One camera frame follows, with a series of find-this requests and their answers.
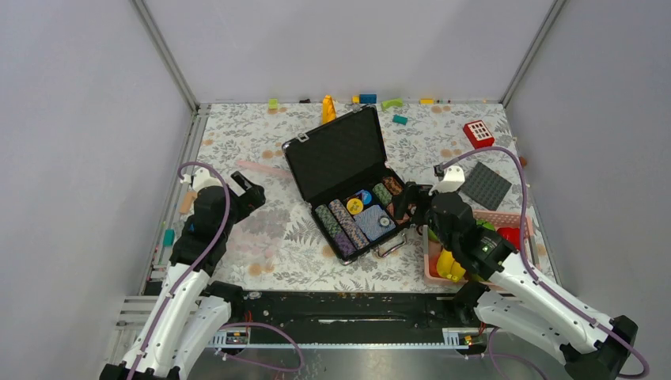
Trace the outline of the clear pink zip bag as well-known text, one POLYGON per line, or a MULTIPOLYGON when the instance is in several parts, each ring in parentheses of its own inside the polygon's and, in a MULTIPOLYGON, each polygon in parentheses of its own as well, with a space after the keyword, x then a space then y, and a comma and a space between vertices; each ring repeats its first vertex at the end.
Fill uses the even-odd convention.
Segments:
POLYGON ((284 237, 291 221, 287 203, 295 199, 293 177, 288 169, 249 159, 239 159, 235 164, 263 186, 266 202, 234 227, 220 275, 241 282, 271 277, 285 261, 284 237))

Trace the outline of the pink plastic basket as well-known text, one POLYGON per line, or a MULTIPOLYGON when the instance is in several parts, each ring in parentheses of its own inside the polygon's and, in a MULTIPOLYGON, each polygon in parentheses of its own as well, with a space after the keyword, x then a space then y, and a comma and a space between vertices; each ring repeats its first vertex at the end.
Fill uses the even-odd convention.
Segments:
MULTIPOLYGON (((477 281, 492 290, 504 291, 502 287, 491 282, 491 275, 501 271, 503 261, 511 253, 518 251, 496 231, 478 226, 477 219, 491 222, 497 229, 499 227, 520 229, 521 223, 521 216, 514 213, 472 210, 470 207, 464 207, 456 212, 446 211, 445 225, 438 227, 427 225, 426 231, 429 235, 424 238, 423 255, 425 284, 451 287, 464 285, 468 281, 477 281), (436 272, 436 261, 443 249, 451 251, 454 259, 466 270, 459 282, 443 279, 436 272)), ((531 240, 533 235, 533 225, 531 219, 527 217, 525 228, 520 232, 522 245, 526 240, 531 240)))

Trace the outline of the yellow toy bananas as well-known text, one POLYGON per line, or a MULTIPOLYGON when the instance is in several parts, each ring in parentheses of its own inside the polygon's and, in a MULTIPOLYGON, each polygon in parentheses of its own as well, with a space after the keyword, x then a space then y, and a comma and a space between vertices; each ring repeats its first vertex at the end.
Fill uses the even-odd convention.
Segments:
POLYGON ((436 272, 443 279, 456 283, 463 279, 466 270, 454 259, 451 251, 443 249, 436 261, 436 272))

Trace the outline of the black poker chip case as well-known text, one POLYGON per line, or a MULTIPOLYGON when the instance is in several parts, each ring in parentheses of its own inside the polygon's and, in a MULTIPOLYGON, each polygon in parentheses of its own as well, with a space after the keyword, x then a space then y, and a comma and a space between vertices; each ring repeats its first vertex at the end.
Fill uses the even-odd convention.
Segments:
POLYGON ((302 200, 343 265, 403 238, 409 213, 394 215, 392 199, 405 183, 389 167, 375 106, 364 105, 283 143, 302 200))

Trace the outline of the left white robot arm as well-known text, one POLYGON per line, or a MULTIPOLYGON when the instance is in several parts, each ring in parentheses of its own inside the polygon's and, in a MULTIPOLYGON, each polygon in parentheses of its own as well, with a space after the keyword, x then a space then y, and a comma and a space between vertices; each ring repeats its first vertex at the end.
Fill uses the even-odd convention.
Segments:
POLYGON ((245 317, 241 287, 213 281, 233 227, 266 203, 265 190, 239 172, 235 191, 205 169, 188 183, 196 193, 193 212, 172 247, 167 274, 149 318, 118 364, 102 379, 186 379, 207 342, 245 317))

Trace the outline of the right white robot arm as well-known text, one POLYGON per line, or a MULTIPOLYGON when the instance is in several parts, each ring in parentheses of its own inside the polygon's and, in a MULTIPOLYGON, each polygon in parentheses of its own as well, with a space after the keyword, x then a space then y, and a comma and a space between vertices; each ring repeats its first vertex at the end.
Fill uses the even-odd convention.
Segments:
POLYGON ((392 198, 395 217, 427 226, 455 261, 481 282, 455 296, 462 325, 478 321, 502 328, 546 352, 573 379, 615 379, 631 354, 638 326, 587 306, 522 258, 521 251, 476 222, 455 192, 408 183, 392 198))

